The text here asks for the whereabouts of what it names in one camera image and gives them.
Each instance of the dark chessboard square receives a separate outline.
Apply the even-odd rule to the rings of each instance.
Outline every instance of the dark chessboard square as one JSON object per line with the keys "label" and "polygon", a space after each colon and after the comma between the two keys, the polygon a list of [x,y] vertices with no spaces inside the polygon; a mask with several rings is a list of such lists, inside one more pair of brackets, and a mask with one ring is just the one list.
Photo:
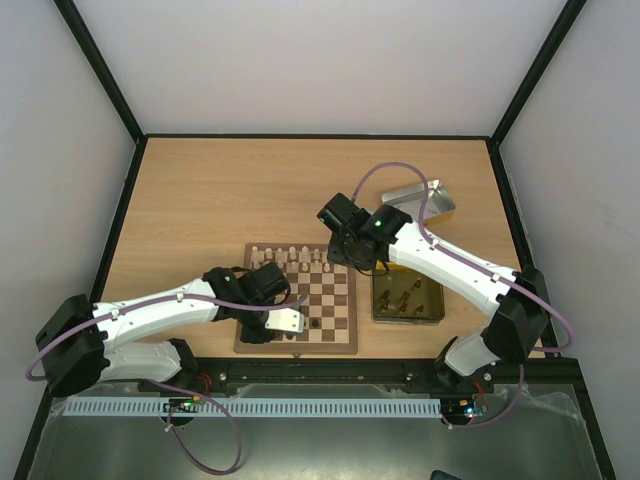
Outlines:
{"label": "dark chessboard square", "polygon": [[336,332],[334,330],[323,330],[322,341],[323,342],[335,342]]}

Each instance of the chessboard border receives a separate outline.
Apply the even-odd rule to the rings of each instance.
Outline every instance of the chessboard border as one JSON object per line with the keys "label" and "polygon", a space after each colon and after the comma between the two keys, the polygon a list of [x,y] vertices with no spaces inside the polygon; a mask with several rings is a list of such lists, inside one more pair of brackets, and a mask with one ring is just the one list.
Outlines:
{"label": "chessboard border", "polygon": [[[264,250],[267,247],[282,248],[283,250],[289,247],[309,247],[310,251],[318,248],[321,251],[327,250],[327,244],[322,243],[247,243],[244,249],[244,267],[251,268],[251,247],[258,247],[259,250]],[[262,343],[251,344],[242,343],[240,341],[240,333],[242,331],[242,324],[236,322],[236,334],[233,341],[233,351],[238,354],[254,354],[254,353],[270,353],[273,355],[286,355],[291,354],[293,357],[298,358],[304,355],[355,355],[358,353],[358,305],[357,305],[357,292],[356,292],[356,275],[352,268],[347,269],[347,307],[348,324],[349,324],[349,343],[306,343],[306,342],[278,342],[278,343]]]}

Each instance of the table top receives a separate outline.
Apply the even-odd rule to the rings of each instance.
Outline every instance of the table top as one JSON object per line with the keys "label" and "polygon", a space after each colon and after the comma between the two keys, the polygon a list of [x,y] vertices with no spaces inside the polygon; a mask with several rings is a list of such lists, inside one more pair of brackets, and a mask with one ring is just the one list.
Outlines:
{"label": "table top", "polygon": [[[160,292],[216,266],[242,265],[247,243],[328,242],[318,211],[337,192],[350,196],[371,167],[388,161],[415,165],[451,193],[456,211],[430,227],[434,233],[488,261],[517,268],[484,141],[151,138],[103,300]],[[375,209],[382,193],[416,183],[408,170],[384,169],[369,179],[358,205]],[[438,326],[374,323],[370,281],[358,275],[355,357],[433,358],[452,337],[487,320],[445,289],[446,317]],[[233,351],[235,323],[179,327],[148,340],[183,338],[196,356],[234,357],[239,356]]]}

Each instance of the robotic arm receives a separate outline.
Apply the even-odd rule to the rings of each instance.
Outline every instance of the robotic arm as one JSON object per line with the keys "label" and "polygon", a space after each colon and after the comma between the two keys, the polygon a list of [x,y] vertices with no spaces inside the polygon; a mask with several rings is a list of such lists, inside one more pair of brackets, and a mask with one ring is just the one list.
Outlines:
{"label": "robotic arm", "polygon": [[107,319],[62,341],[42,359],[51,394],[67,396],[109,380],[188,382],[197,366],[184,340],[136,343],[168,328],[236,318],[245,326],[246,343],[269,342],[277,331],[302,333],[304,316],[274,305],[288,290],[278,266],[267,264],[255,271],[214,268],[185,285],[134,300],[91,305],[84,295],[71,297],[36,336],[39,350],[89,319]]}
{"label": "robotic arm", "polygon": [[[408,214],[389,205],[370,214],[340,193],[320,211],[318,218],[332,231],[330,261],[358,270],[374,270],[378,261],[409,267],[459,293],[488,317],[477,331],[453,338],[438,357],[438,377],[450,388],[497,360],[524,363],[549,320],[535,302],[498,281],[500,277],[506,278],[546,298],[544,277],[533,267],[514,272],[475,257],[431,233],[429,243]],[[464,262],[447,255],[438,245]]]}

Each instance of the white strip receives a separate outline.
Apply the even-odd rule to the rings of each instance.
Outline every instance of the white strip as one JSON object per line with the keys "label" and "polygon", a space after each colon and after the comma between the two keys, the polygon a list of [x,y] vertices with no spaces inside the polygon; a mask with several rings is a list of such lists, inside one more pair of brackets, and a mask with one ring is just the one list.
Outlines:
{"label": "white strip", "polygon": [[[157,417],[169,400],[184,397],[74,397],[66,401],[67,417]],[[440,401],[426,399],[286,399],[216,398],[238,418],[440,418]],[[193,405],[176,417],[223,417],[210,403]]]}

